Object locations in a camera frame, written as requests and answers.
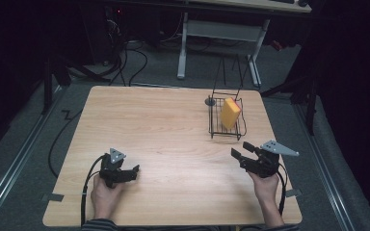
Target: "sponge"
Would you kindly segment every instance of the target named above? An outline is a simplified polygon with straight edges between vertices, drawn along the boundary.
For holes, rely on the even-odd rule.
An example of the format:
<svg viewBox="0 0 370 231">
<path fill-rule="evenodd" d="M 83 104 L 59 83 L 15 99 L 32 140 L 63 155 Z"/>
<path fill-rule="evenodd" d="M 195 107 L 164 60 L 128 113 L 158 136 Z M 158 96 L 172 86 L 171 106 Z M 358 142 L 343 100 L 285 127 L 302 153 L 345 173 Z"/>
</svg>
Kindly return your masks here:
<svg viewBox="0 0 370 231">
<path fill-rule="evenodd" d="M 232 129 L 236 124 L 236 120 L 239 117 L 240 112 L 241 109 L 239 105 L 237 105 L 232 98 L 225 99 L 221 111 L 222 125 L 226 129 Z"/>
</svg>

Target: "human hand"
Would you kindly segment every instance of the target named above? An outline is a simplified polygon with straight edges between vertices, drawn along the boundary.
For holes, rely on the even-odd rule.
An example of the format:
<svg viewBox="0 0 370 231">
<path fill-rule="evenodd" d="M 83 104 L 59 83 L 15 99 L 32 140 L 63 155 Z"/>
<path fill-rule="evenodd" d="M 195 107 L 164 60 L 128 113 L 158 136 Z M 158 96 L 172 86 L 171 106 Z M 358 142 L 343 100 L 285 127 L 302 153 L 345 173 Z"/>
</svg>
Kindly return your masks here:
<svg viewBox="0 0 370 231">
<path fill-rule="evenodd" d="M 248 171 L 254 183 L 254 193 L 263 213 L 263 218 L 268 227 L 278 227 L 284 221 L 278 211 L 276 204 L 276 190 L 278 189 L 278 175 L 261 178 L 260 176 Z"/>
<path fill-rule="evenodd" d="M 260 203 L 276 203 L 276 191 L 278 189 L 278 175 L 261 178 L 260 176 L 249 172 L 249 176 L 254 183 L 254 193 Z"/>
<path fill-rule="evenodd" d="M 109 219 L 111 217 L 111 214 L 117 208 L 124 185 L 124 183 L 118 183 L 115 188 L 110 189 L 99 175 L 95 175 L 91 194 L 94 218 Z"/>
</svg>

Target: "desk leg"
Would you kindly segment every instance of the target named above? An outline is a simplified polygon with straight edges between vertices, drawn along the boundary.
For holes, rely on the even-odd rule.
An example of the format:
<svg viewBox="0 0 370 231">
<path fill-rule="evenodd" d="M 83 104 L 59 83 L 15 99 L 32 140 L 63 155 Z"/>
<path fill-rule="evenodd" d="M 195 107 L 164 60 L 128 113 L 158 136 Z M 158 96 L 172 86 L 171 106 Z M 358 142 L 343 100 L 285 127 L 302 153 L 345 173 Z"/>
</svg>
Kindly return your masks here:
<svg viewBox="0 0 370 231">
<path fill-rule="evenodd" d="M 178 64 L 178 79 L 185 78 L 185 66 L 186 66 L 186 37 L 188 33 L 188 13 L 184 13 L 184 22 L 182 25 L 182 44 L 181 52 L 179 54 L 179 64 Z"/>
<path fill-rule="evenodd" d="M 266 19 L 264 21 L 262 29 L 260 30 L 256 45 L 254 46 L 253 53 L 251 55 L 248 55 L 249 68 L 251 70 L 251 77 L 253 79 L 253 84 L 258 88 L 260 88 L 261 86 L 261 81 L 260 81 L 259 72 L 257 71 L 256 58 L 257 58 L 257 55 L 259 54 L 260 47 L 263 43 L 263 39 L 266 36 L 269 23 L 270 23 L 270 19 Z"/>
</svg>

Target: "striped sleeve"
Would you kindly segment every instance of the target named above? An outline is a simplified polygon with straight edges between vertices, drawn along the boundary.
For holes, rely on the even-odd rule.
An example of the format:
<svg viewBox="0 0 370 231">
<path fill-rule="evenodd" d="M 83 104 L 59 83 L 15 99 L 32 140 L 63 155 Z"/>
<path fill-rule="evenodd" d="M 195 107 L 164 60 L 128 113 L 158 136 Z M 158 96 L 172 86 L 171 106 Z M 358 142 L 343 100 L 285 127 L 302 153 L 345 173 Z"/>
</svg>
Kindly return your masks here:
<svg viewBox="0 0 370 231">
<path fill-rule="evenodd" d="M 285 224 L 283 226 L 275 227 L 275 228 L 267 228 L 262 229 L 263 231 L 299 231 L 300 228 L 296 224 Z"/>
<path fill-rule="evenodd" d="M 117 226 L 109 219 L 91 219 L 82 226 L 82 231 L 118 231 Z"/>
</svg>

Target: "white desk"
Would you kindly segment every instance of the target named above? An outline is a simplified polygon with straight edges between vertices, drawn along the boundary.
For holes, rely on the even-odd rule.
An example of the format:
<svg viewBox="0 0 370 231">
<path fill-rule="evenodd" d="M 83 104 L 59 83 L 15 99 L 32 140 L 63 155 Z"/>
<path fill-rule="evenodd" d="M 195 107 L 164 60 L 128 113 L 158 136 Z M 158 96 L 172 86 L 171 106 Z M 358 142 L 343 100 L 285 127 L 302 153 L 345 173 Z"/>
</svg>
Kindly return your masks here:
<svg viewBox="0 0 370 231">
<path fill-rule="evenodd" d="M 229 5 L 235 7 L 246 7 L 263 9 L 268 11 L 283 11 L 290 13 L 310 13 L 311 8 L 300 7 L 298 2 L 294 4 L 280 3 L 269 0 L 188 0 L 189 2 L 201 2 L 209 4 Z M 251 48 L 251 53 L 247 56 L 251 77 L 255 86 L 260 87 L 261 81 L 257 71 L 256 58 L 266 36 L 270 19 L 264 20 L 261 26 L 244 26 L 210 21 L 189 20 L 188 14 L 184 13 L 182 44 L 179 54 L 179 64 L 177 78 L 185 78 L 186 68 L 186 41 L 188 36 L 208 37 L 217 39 L 234 39 L 244 41 L 255 41 L 255 46 Z"/>
</svg>

